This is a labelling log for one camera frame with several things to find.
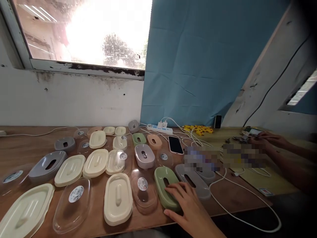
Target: wooden table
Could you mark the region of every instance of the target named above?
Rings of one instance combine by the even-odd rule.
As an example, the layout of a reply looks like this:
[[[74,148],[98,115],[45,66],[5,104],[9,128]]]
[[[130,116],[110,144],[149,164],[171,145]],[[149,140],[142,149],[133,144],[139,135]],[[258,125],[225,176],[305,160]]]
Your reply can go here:
[[[0,130],[5,130],[8,134],[43,134],[55,127],[0,127]],[[73,136],[75,128],[60,129],[52,132],[51,134],[41,137],[6,137],[0,138],[0,175],[4,174],[8,169],[26,164],[26,163],[37,163],[43,156],[54,151],[54,142],[57,139]],[[112,150],[112,141],[114,137],[107,136],[107,143],[103,147],[108,151]],[[137,168],[137,163],[134,157],[134,146],[132,143],[132,136],[127,136],[128,148],[126,153],[128,158],[133,160],[132,168]],[[168,148],[168,143],[163,138],[161,139],[163,146]],[[68,156],[77,154],[77,149],[69,153]],[[182,156],[173,156],[175,164],[180,164]],[[53,217],[55,214],[56,207],[59,199],[63,193],[64,188],[55,189],[53,199],[51,201],[49,210],[46,214],[44,223],[40,229],[35,233],[33,238],[44,238],[44,237],[98,237],[116,233],[123,233],[128,231],[135,231],[140,229],[147,229],[151,227],[157,227],[173,223],[171,219],[166,217],[163,213],[163,207],[160,202],[157,204],[156,210],[150,215],[142,215],[134,203],[133,212],[130,219],[124,224],[111,227],[106,224],[103,216],[103,204],[104,194],[107,180],[110,176],[103,173],[99,177],[93,178],[92,183],[92,200],[90,203],[90,211],[88,217],[83,224],[64,235],[57,235],[52,227]],[[246,183],[239,177],[232,177],[230,173],[227,177],[232,181],[250,189],[260,197],[262,197],[268,204],[272,205],[264,196],[262,196],[257,190]],[[0,200],[0,219],[5,215],[10,206],[14,201],[25,192],[26,189],[20,189],[10,198],[1,198]],[[234,185],[226,180],[220,181],[211,187],[213,195],[218,198],[226,209],[232,213],[239,211],[252,210],[257,208],[265,207],[265,204],[256,198],[253,194]],[[208,211],[210,216],[218,216],[226,214],[226,212],[213,200],[212,198],[205,201],[204,207]]]

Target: finger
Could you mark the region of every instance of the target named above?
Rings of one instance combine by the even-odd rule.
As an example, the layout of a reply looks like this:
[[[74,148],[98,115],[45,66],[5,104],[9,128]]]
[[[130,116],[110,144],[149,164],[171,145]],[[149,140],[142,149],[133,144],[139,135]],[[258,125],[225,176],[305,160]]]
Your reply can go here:
[[[164,214],[167,215],[169,218],[171,218],[174,222],[179,224],[183,229],[187,227],[187,221],[185,220],[185,218],[178,215],[177,213],[169,209],[165,209]]]

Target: small phone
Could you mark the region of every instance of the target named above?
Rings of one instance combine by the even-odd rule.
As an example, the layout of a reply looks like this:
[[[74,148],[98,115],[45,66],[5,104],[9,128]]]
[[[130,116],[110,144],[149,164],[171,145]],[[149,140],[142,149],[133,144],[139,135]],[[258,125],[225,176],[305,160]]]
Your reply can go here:
[[[217,115],[215,117],[215,123],[214,123],[214,128],[215,129],[220,129],[220,127],[221,127],[221,119],[222,119],[221,115]]]
[[[184,151],[181,145],[180,139],[177,137],[168,137],[168,146],[169,146],[169,151],[174,154],[180,154],[183,155]]]

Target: sticker label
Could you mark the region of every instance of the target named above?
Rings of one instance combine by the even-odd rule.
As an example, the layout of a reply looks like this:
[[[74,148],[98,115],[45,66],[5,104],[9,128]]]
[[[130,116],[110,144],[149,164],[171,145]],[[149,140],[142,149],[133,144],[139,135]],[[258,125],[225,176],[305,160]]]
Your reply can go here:
[[[145,178],[138,179],[138,187],[141,191],[145,191],[148,189],[148,182]]]
[[[84,187],[83,186],[77,186],[70,193],[70,195],[68,197],[68,201],[70,203],[73,203],[73,202],[77,201],[78,199],[80,199],[80,197],[82,196],[83,192],[84,192]]]
[[[126,160],[128,155],[126,153],[122,153],[119,157],[121,160]]]
[[[84,143],[83,145],[82,145],[82,148],[86,148],[86,147],[88,147],[89,146],[89,142],[86,142],[86,143]]]
[[[164,153],[162,153],[160,155],[160,157],[161,157],[162,160],[167,160],[168,159],[168,156],[166,154],[164,154]]]
[[[3,181],[3,183],[9,183],[9,182],[17,179],[18,177],[20,177],[21,174],[23,174],[23,170],[16,171],[16,172],[10,174],[8,177],[6,177]]]

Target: blue curtain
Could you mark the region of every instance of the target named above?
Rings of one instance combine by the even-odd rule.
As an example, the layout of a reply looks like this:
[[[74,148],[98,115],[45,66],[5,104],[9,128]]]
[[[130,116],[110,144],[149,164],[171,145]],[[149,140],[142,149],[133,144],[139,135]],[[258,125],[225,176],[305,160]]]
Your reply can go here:
[[[288,5],[153,0],[141,122],[211,125],[224,116]]]

